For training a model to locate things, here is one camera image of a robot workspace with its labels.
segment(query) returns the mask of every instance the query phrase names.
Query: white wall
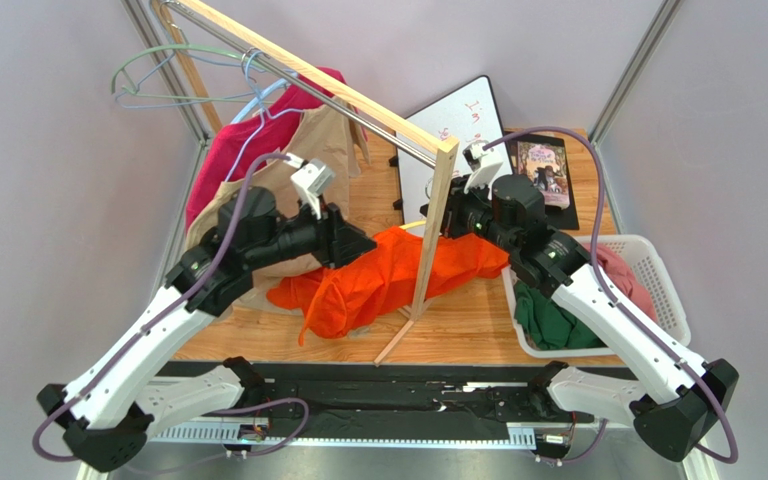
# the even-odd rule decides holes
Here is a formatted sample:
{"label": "white wall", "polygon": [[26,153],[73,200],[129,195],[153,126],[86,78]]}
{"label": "white wall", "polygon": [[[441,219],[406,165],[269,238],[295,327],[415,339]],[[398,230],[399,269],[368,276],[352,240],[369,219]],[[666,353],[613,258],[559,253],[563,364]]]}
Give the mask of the white wall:
{"label": "white wall", "polygon": [[0,2],[0,478],[74,477],[32,452],[35,395],[96,361],[158,274],[195,145],[179,113],[113,103],[142,48],[117,1]]}
{"label": "white wall", "polygon": [[[661,1],[207,3],[402,115],[487,74],[505,124],[590,128]],[[214,43],[178,23],[190,40]],[[216,95],[244,85],[226,71],[204,77]],[[219,111],[227,121],[238,108]]]}
{"label": "white wall", "polygon": [[[687,1],[602,146],[627,232],[664,258],[692,347],[741,375],[729,418],[768,478],[768,5]],[[708,437],[726,452],[723,434]]]}

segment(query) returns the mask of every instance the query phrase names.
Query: book cover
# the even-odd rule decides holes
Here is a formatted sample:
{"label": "book cover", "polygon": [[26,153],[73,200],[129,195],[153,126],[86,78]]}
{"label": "book cover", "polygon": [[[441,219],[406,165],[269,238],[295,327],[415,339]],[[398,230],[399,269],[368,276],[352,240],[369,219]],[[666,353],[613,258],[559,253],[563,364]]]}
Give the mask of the book cover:
{"label": "book cover", "polygon": [[529,135],[517,141],[517,156],[512,165],[525,174],[544,195],[547,206],[570,206],[569,175],[564,140]]}

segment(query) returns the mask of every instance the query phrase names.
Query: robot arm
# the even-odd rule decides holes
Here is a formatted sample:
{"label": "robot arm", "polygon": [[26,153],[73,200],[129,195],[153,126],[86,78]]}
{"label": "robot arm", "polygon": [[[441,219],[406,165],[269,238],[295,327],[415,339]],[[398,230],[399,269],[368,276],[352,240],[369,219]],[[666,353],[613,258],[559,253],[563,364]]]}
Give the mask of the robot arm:
{"label": "robot arm", "polygon": [[[322,192],[334,178],[318,160],[290,156],[301,209],[286,219],[274,195],[260,187],[248,191],[241,220],[228,231],[234,203],[219,210],[218,226],[183,254],[166,276],[145,312],[93,367],[67,385],[47,385],[38,401],[51,415],[73,400],[103,368],[109,368],[92,392],[56,421],[65,429],[72,453],[98,471],[110,471],[135,456],[148,439],[166,428],[216,410],[258,404],[263,379],[242,358],[168,387],[148,387],[159,369],[197,332],[221,318],[231,303],[253,287],[252,272],[311,253],[322,265],[337,268],[375,248],[375,242],[346,223]],[[139,337],[143,327],[186,292],[207,270],[225,236],[227,251],[212,277],[189,301]],[[138,338],[123,355],[118,352]]]}
{"label": "robot arm", "polygon": [[[505,175],[490,187],[498,168],[494,156],[475,148],[465,151],[465,157],[478,165],[475,171],[489,166],[493,172],[480,182],[469,176],[452,180],[441,233],[452,238],[473,233],[507,251],[520,281],[576,315],[638,379],[618,380],[553,362],[532,382],[538,413],[581,411],[634,426],[654,451],[681,461],[716,422],[700,386],[627,317],[622,310],[646,318],[611,281],[608,288],[618,301],[607,297],[594,270],[599,266],[589,264],[579,242],[546,223],[543,195],[528,177]],[[726,409],[739,377],[736,370],[725,360],[707,363],[652,322],[644,325],[702,378]]]}

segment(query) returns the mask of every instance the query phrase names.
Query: white laundry basket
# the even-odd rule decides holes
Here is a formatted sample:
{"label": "white laundry basket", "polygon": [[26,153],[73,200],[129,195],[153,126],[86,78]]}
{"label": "white laundry basket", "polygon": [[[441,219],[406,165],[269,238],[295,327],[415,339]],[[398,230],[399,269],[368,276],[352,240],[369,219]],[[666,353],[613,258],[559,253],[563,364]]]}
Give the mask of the white laundry basket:
{"label": "white laundry basket", "polygon": [[[587,244],[590,237],[577,237],[580,243]],[[656,254],[656,248],[646,238],[638,235],[601,235],[598,238],[601,245],[609,247],[617,253],[630,266],[635,277],[649,292],[656,308],[659,326],[671,335],[679,343],[688,346],[692,339],[689,325],[686,323],[686,312],[680,304],[674,284],[665,269],[662,259]],[[520,346],[529,355],[536,358],[557,357],[587,357],[599,355],[612,355],[608,348],[583,348],[563,350],[538,350],[532,340],[523,331],[523,327],[514,318],[514,310],[517,299],[514,294],[514,282],[517,281],[514,272],[506,267],[502,271],[502,279],[505,282],[505,297],[508,300],[508,310],[511,313],[511,322],[517,332],[517,340]]]}

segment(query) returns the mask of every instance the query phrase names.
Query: orange cloth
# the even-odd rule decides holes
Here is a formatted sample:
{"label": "orange cloth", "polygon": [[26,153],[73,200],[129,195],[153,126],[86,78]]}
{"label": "orange cloth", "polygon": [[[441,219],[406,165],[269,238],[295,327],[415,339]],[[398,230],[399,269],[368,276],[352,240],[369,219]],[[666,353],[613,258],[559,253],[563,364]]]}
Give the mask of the orange cloth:
{"label": "orange cloth", "polygon": [[[304,344],[309,328],[323,338],[344,337],[371,324],[379,315],[408,305],[417,281],[422,238],[393,227],[375,235],[378,247],[337,270],[319,269],[284,278],[268,293],[275,306],[301,308]],[[508,264],[508,254],[475,235],[441,238],[426,298],[457,288],[473,277],[494,278]]]}

